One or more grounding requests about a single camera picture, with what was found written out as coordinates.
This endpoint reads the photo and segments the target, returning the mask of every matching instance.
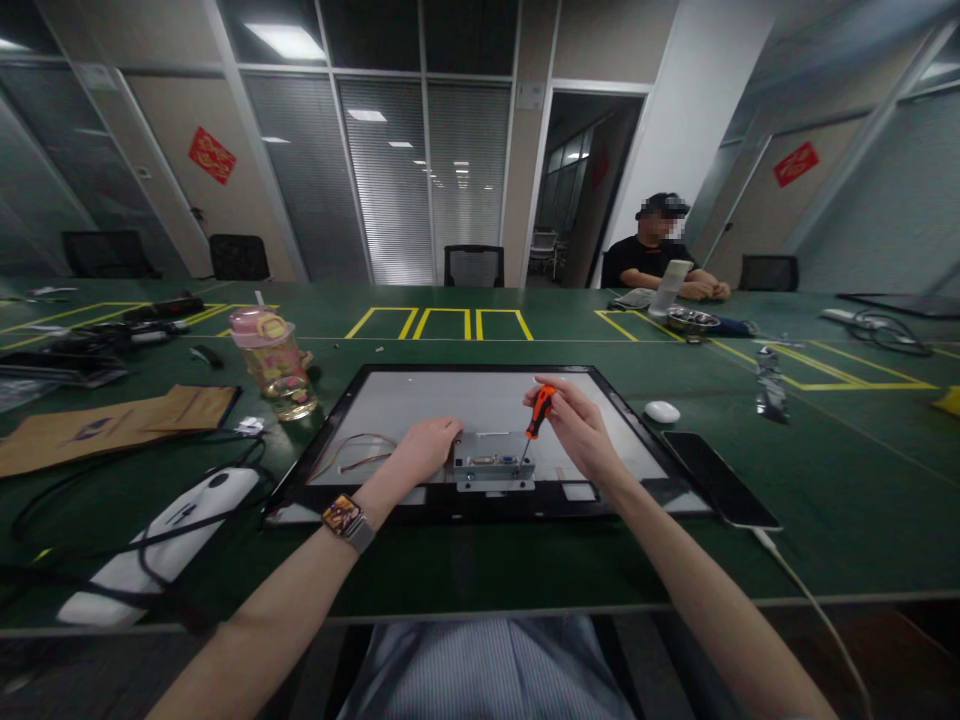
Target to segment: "watch face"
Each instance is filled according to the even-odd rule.
[[[360,508],[346,495],[338,497],[323,513],[323,521],[337,535],[343,535],[360,517]]]

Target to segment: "brown paper bag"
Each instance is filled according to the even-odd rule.
[[[215,430],[236,394],[236,387],[174,385],[156,416],[143,428],[165,432]]]
[[[33,415],[0,444],[0,477],[156,442],[185,431],[213,430],[237,390],[177,385],[164,397]]]

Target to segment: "water bottle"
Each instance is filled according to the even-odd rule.
[[[299,420],[317,409],[319,401],[300,348],[296,326],[266,305],[251,305],[230,313],[230,335],[243,351],[247,370],[281,422]]]
[[[689,260],[670,261],[670,264],[667,265],[667,271],[660,281],[660,287],[657,288],[657,294],[653,297],[650,307],[647,308],[647,315],[654,320],[661,320],[667,316],[667,309],[677,299],[677,293],[680,292],[680,287],[692,267],[693,263]]]

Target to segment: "orange screwdriver handle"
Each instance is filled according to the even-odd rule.
[[[547,418],[547,411],[553,404],[553,395],[557,389],[553,385],[544,385],[537,393],[537,402],[533,405],[533,417],[530,418],[530,425],[527,426],[527,437],[536,440],[540,433],[540,426]]]

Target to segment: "black cable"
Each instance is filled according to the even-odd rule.
[[[933,356],[933,350],[924,345],[909,327],[890,315],[861,310],[853,316],[853,324],[847,325],[846,328],[847,332],[857,340],[871,342],[884,350],[917,357]]]
[[[227,510],[217,515],[213,515],[204,520],[192,523],[190,525],[185,525],[184,527],[175,528],[167,532],[160,533],[158,535],[150,535],[150,528],[153,525],[151,521],[147,529],[143,533],[143,537],[139,541],[132,543],[126,543],[122,546],[116,548],[110,548],[107,550],[98,550],[94,552],[80,553],[80,554],[69,554],[66,558],[62,559],[72,559],[72,560],[81,560],[81,559],[91,559],[103,556],[115,556],[124,552],[136,551],[137,553],[137,562],[140,565],[141,570],[153,580],[157,586],[160,588],[158,593],[132,593],[121,590],[114,590],[108,588],[98,583],[94,583],[90,580],[83,578],[78,578],[72,575],[52,571],[44,570],[37,567],[20,567],[16,565],[0,564],[0,584],[15,584],[15,585],[27,585],[27,586],[72,586],[78,588],[80,591],[89,592],[96,595],[102,595],[108,597],[118,602],[122,602],[126,605],[132,607],[137,607],[140,609],[145,609],[147,611],[152,611],[156,609],[161,609],[166,607],[169,609],[175,617],[183,624],[183,626],[194,635],[206,635],[214,627],[214,624],[209,621],[209,619],[199,611],[197,611],[195,606],[192,606],[190,603],[186,602],[183,597],[182,591],[177,589],[174,586],[174,583],[168,581],[166,578],[157,573],[153,568],[150,567],[146,558],[146,549],[151,545],[156,545],[161,542],[165,542],[172,538],[178,537],[180,535],[185,535],[190,532],[194,532],[204,527],[208,527],[215,523],[223,522],[231,517],[239,515],[242,512],[256,508],[263,504],[272,494],[272,489],[276,487],[276,481],[273,478],[273,475],[269,470],[260,465],[260,461],[263,459],[263,456],[266,452],[266,442],[263,439],[262,435],[259,435],[255,438],[236,436],[233,438],[228,438],[227,440],[217,441],[215,443],[204,443],[207,445],[211,444],[220,444],[221,442],[229,442],[238,439],[254,440],[253,444],[250,447],[246,448],[242,453],[234,457],[233,459],[221,463],[207,471],[204,472],[203,477],[207,478],[211,475],[216,474],[228,467],[250,467],[258,472],[261,480],[265,480],[268,485],[271,486],[271,492],[266,493],[265,495],[256,498],[254,501],[246,502],[238,505],[235,508]],[[89,467],[83,468],[77,472],[71,473],[62,480],[57,481],[48,488],[45,488],[43,491],[35,495],[31,500],[17,513],[17,516],[14,518],[13,523],[10,527],[10,536],[16,542],[23,542],[25,537],[24,524],[26,522],[27,516],[47,497],[53,493],[61,490],[69,485],[73,484],[81,477],[90,473],[94,470],[102,469],[109,465],[112,465],[120,460],[129,457],[137,452],[140,452],[146,447],[138,447],[132,450],[117,453],[106,458],[102,462],[94,463]],[[251,460],[251,456],[259,450],[255,460]]]

